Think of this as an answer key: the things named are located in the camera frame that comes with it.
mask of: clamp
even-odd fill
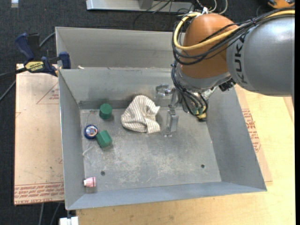
[[[26,61],[23,63],[24,67],[13,72],[1,74],[0,79],[25,71],[29,71],[31,73],[49,73],[51,75],[58,76],[57,68],[53,66],[52,63],[59,60],[62,62],[62,66],[60,68],[71,68],[70,56],[67,52],[61,52],[58,57],[52,59],[42,56],[39,46],[39,35],[37,33],[29,36],[27,36],[27,33],[19,35],[15,39],[15,46],[19,52],[26,56]]]

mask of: blue clamp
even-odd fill
[[[26,61],[24,62],[24,67],[29,62],[35,61],[35,59],[36,59],[35,54],[39,53],[39,51],[37,51],[39,49],[39,46],[38,46],[38,44],[35,44],[38,42],[38,39],[37,39],[37,36],[35,36],[35,38],[32,39],[32,41],[34,41],[34,44],[31,43],[31,45],[33,47],[35,47],[36,51],[33,51],[29,44],[27,33],[23,33],[15,39],[15,46],[16,46],[17,50],[26,56]],[[67,52],[61,52],[57,58],[50,59],[50,60],[47,57],[42,56],[42,58],[39,59],[39,61],[42,61],[43,69],[38,70],[38,72],[50,73],[54,76],[57,76],[57,72],[56,72],[57,69],[51,63],[54,61],[59,61],[59,60],[62,61],[62,68],[64,68],[64,69],[71,68],[71,61],[70,61],[69,54]]]

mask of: gray metal bin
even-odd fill
[[[136,95],[155,101],[156,86],[172,86],[171,33],[56,28],[56,36],[73,68],[59,71],[66,209],[266,191],[235,90],[212,94],[206,123],[178,108],[169,137],[121,125]],[[162,129],[169,99],[160,101]],[[98,116],[102,103],[113,107],[109,120]],[[86,139],[87,123],[107,130],[112,146]],[[87,177],[95,188],[83,186]]]

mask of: pink bottle cap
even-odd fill
[[[83,180],[83,184],[87,188],[94,188],[96,186],[96,178],[95,177],[87,178],[86,180]]]

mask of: yellow cable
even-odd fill
[[[266,18],[270,18],[270,17],[274,17],[274,16],[279,16],[279,15],[284,15],[284,14],[292,14],[294,15],[295,14],[295,10],[287,10],[287,11],[280,11],[280,12],[276,12],[274,14],[271,14],[263,19],[266,19]],[[181,28],[181,26],[183,25],[183,23],[188,19],[188,18],[192,18],[192,17],[196,17],[196,16],[199,16],[199,15],[202,15],[201,13],[198,13],[198,12],[194,12],[194,13],[190,13],[188,14],[187,16],[183,17],[182,20],[178,23],[178,25],[176,26],[176,29],[175,29],[175,32],[174,32],[174,36],[173,36],[173,42],[174,42],[174,45],[178,48],[178,49],[181,49],[181,50],[185,50],[185,51],[189,51],[189,50],[193,50],[193,49],[197,49],[197,48],[201,48],[207,44],[210,44],[210,43],[213,43],[219,39],[222,39],[222,38],[225,38],[227,37],[228,35],[230,35],[231,33],[233,33],[234,31],[236,31],[238,28],[235,28],[235,29],[232,29],[230,31],[227,31],[227,32],[224,32],[216,37],[213,37],[211,39],[208,39],[202,43],[198,43],[198,44],[195,44],[195,45],[192,45],[192,46],[181,46],[180,44],[178,44],[178,41],[177,41],[177,35],[178,35],[178,32]]]

